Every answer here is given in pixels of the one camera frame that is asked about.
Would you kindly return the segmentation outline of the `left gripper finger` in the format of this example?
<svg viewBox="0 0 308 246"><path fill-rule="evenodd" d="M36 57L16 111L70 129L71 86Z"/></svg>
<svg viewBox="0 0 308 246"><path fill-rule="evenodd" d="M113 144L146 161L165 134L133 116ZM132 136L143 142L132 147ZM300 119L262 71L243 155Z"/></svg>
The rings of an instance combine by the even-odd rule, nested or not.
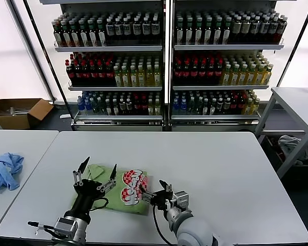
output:
<svg viewBox="0 0 308 246"><path fill-rule="evenodd" d="M82 174L84 173L87 165L88 165L88 162L90 160L90 157L88 156L79 166L78 170L74 170L72 172L73 174L73 179L74 179L74 186L77 187L77 186L82 186L83 185L83 181L82 181Z"/></svg>
<svg viewBox="0 0 308 246"><path fill-rule="evenodd" d="M106 183L103 183L97 187L97 191L100 192L109 192L116 186L116 174L117 174L117 164L115 164L112 169L109 180Z"/></svg>

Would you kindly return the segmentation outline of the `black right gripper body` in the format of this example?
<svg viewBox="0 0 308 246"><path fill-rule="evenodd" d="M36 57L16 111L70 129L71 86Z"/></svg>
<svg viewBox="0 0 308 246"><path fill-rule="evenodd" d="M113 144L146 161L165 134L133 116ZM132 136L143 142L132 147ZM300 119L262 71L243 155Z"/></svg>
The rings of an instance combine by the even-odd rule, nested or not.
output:
<svg viewBox="0 0 308 246"><path fill-rule="evenodd" d="M167 211L166 201L171 201L173 198L173 191L160 190L154 192L150 198L150 204L156 206L158 210Z"/></svg>

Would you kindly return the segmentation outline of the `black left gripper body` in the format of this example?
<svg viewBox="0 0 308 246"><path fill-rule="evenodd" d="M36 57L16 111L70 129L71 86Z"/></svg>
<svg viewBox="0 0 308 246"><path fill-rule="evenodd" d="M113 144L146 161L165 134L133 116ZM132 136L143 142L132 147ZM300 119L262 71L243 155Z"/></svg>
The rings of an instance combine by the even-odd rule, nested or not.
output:
<svg viewBox="0 0 308 246"><path fill-rule="evenodd" d="M94 180L83 179L82 185L74 187L77 197L72 205L71 210L75 213L89 213L90 211L105 208L109 201L105 197L105 191L101 192L101 182ZM97 200L104 200L105 203L99 207L94 207Z"/></svg>

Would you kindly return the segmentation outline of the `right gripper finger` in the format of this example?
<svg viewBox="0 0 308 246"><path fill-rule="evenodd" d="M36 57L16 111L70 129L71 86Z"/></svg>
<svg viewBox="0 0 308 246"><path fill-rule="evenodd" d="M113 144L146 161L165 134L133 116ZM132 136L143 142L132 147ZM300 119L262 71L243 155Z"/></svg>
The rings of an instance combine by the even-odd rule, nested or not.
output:
<svg viewBox="0 0 308 246"><path fill-rule="evenodd" d="M146 191L142 186L139 187L141 191L141 198L146 203L155 203L156 194Z"/></svg>
<svg viewBox="0 0 308 246"><path fill-rule="evenodd" d="M167 192L167 193L171 193L172 192L172 185L168 184L166 181L163 180L159 180L160 185L162 186L162 190L160 190L160 192Z"/></svg>

